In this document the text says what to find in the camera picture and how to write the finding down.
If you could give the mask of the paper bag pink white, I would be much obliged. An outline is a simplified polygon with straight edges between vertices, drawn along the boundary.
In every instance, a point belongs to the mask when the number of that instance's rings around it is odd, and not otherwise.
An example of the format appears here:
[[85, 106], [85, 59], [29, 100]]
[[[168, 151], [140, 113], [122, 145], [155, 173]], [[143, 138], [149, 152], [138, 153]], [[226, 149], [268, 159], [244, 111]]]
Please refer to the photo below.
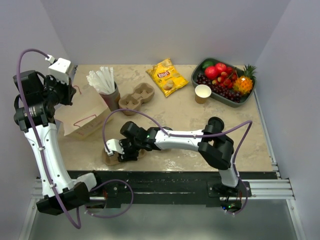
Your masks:
[[72, 105], [60, 106], [54, 118], [63, 123], [65, 136], [84, 139], [102, 127], [111, 111], [93, 87], [87, 84], [74, 88], [77, 92]]

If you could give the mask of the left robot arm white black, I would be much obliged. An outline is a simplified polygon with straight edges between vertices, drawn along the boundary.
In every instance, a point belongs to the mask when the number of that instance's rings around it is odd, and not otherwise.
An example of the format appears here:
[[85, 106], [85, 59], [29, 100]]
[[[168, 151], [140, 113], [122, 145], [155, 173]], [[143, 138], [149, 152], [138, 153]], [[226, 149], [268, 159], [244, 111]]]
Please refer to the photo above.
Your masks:
[[104, 184], [92, 171], [72, 180], [59, 149], [55, 106], [71, 105], [77, 92], [71, 82], [61, 83], [53, 75], [28, 70], [20, 74], [28, 108], [14, 101], [14, 121], [27, 138], [34, 153], [42, 183], [43, 198], [36, 204], [39, 212], [57, 216], [90, 202], [90, 194], [99, 196]]

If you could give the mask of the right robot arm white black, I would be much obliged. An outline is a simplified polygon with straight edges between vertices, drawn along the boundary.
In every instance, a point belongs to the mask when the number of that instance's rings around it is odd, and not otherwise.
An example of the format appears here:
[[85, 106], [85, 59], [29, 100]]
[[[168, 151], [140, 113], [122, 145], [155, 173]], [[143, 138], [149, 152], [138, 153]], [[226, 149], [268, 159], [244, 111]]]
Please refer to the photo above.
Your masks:
[[115, 151], [120, 162], [136, 161], [141, 150], [197, 152], [210, 167], [219, 172], [221, 182], [214, 186], [215, 190], [221, 195], [233, 197], [241, 190], [240, 176], [235, 166], [239, 149], [234, 147], [234, 141], [229, 136], [223, 134], [223, 128], [221, 120], [209, 122], [204, 129], [194, 131], [160, 127], [144, 129], [128, 121], [120, 129], [124, 138], [115, 141]]

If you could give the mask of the brown paper coffee cup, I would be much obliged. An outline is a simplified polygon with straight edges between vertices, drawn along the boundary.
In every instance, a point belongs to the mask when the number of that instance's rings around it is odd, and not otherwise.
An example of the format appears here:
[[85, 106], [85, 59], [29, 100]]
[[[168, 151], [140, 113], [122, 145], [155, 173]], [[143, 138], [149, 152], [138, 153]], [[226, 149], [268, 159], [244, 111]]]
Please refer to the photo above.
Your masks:
[[198, 104], [204, 104], [207, 99], [211, 96], [212, 90], [209, 86], [205, 84], [200, 84], [195, 87], [195, 102]]

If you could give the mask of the black coffee cup lid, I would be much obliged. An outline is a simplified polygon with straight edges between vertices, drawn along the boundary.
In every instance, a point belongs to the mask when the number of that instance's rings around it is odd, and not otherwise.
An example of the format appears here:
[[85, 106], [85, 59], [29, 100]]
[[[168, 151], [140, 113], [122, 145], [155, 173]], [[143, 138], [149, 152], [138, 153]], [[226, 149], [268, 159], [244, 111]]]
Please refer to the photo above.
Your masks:
[[225, 128], [224, 121], [219, 117], [213, 116], [208, 120], [208, 124], [212, 125], [218, 131], [222, 131]]

